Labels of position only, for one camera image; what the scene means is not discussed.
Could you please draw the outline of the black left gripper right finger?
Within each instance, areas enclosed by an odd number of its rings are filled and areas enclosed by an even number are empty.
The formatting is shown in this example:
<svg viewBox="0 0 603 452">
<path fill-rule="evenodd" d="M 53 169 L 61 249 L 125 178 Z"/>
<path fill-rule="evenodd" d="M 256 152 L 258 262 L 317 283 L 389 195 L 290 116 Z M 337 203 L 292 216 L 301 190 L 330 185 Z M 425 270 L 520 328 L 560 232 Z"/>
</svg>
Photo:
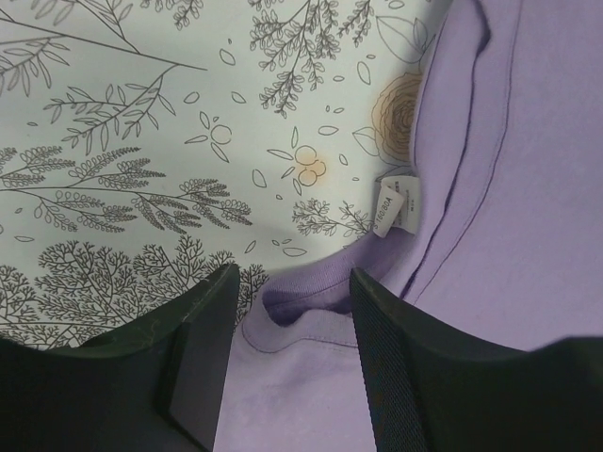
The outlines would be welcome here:
<svg viewBox="0 0 603 452">
<path fill-rule="evenodd" d="M 459 331 L 350 275 L 352 319 L 380 451 L 598 451 L 602 341 L 533 351 Z"/>
</svg>

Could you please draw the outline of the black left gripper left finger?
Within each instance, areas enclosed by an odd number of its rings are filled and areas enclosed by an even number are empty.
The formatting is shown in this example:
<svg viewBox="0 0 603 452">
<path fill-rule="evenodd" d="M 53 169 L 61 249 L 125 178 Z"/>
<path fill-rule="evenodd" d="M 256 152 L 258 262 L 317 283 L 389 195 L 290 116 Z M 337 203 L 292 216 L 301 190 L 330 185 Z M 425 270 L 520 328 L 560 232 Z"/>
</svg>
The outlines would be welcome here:
<svg viewBox="0 0 603 452">
<path fill-rule="evenodd" d="M 239 269 L 86 341 L 1 343 L 5 451 L 209 451 L 235 328 Z"/>
</svg>

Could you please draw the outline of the purple t shirt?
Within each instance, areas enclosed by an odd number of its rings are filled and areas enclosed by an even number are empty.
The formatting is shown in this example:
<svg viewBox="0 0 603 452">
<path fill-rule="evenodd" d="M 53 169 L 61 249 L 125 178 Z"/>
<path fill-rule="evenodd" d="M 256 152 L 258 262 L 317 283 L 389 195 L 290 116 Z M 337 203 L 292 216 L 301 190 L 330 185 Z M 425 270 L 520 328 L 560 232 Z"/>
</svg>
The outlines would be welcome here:
<svg viewBox="0 0 603 452">
<path fill-rule="evenodd" d="M 455 1 L 410 156 L 416 234 L 368 235 L 259 292 L 237 327 L 219 451 L 380 451 L 350 275 L 493 344 L 602 341 L 602 5 Z"/>
</svg>

